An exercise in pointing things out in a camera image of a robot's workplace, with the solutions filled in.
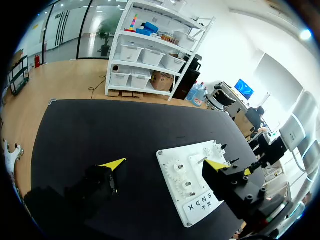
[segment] wooden floor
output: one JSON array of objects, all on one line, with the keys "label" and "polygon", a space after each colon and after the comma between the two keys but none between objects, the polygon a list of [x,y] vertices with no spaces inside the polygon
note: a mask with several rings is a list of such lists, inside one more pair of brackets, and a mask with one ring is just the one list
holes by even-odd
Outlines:
[{"label": "wooden floor", "polygon": [[[17,97],[8,93],[2,111],[2,137],[8,140],[10,151],[14,150],[15,143],[24,149],[24,155],[15,165],[17,185],[23,196],[31,190],[32,152],[50,99],[90,99],[92,92],[88,88],[95,88],[104,80],[100,76],[106,75],[107,65],[107,60],[94,59],[49,63],[30,72],[30,82]],[[93,99],[195,107],[188,101],[167,101],[168,98],[154,94],[145,94],[143,99],[107,97],[105,83],[93,94]]]}]

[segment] office chair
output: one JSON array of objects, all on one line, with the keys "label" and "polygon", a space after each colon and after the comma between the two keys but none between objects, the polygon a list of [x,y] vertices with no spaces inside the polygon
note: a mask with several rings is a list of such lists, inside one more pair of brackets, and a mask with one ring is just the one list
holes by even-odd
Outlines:
[{"label": "office chair", "polygon": [[239,109],[233,120],[243,134],[244,138],[248,141],[248,138],[254,133],[255,127],[249,121],[244,111]]},{"label": "office chair", "polygon": [[211,94],[206,94],[204,98],[208,110],[213,109],[222,112],[225,112],[228,107],[236,102],[236,100],[229,97],[218,84],[214,86],[214,91]]}]

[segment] yellow triangle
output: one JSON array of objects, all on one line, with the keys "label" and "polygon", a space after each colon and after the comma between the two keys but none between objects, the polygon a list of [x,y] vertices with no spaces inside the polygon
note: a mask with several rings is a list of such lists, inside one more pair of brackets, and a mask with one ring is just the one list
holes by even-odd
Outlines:
[{"label": "yellow triangle", "polygon": [[103,165],[99,165],[101,167],[107,167],[107,168],[111,168],[112,172],[123,162],[126,161],[127,159],[122,158],[116,161],[112,161]]},{"label": "yellow triangle", "polygon": [[218,172],[219,169],[223,169],[225,167],[229,168],[229,165],[225,165],[219,162],[211,161],[209,159],[205,160],[208,164],[210,164],[211,167],[213,167],[214,170]]}]

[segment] plastic bottle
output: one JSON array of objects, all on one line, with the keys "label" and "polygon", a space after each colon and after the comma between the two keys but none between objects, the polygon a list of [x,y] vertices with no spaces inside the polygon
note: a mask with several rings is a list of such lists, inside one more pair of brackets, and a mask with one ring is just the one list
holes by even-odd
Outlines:
[{"label": "plastic bottle", "polygon": [[203,88],[204,83],[201,83],[200,88],[192,98],[193,105],[200,107],[205,100],[205,90]]},{"label": "plastic bottle", "polygon": [[208,88],[205,87],[205,88],[204,88],[204,96],[207,95],[207,94],[208,94]]},{"label": "plastic bottle", "polygon": [[197,93],[199,89],[199,85],[197,84],[197,81],[193,84],[192,88],[190,89],[188,95],[186,96],[186,100],[191,101],[194,95]]}]

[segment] black rack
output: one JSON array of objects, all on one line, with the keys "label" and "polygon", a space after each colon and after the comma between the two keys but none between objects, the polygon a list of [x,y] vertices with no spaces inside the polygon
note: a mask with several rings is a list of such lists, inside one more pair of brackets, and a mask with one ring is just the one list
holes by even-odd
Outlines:
[{"label": "black rack", "polygon": [[[14,75],[14,69],[22,64],[22,69]],[[23,75],[23,81],[20,82],[18,85],[16,85],[16,80]],[[17,96],[20,91],[24,88],[24,86],[29,82],[29,69],[28,69],[28,55],[21,58],[14,66],[11,67],[10,72],[8,74],[9,76],[9,84],[11,93],[14,96]]]}]

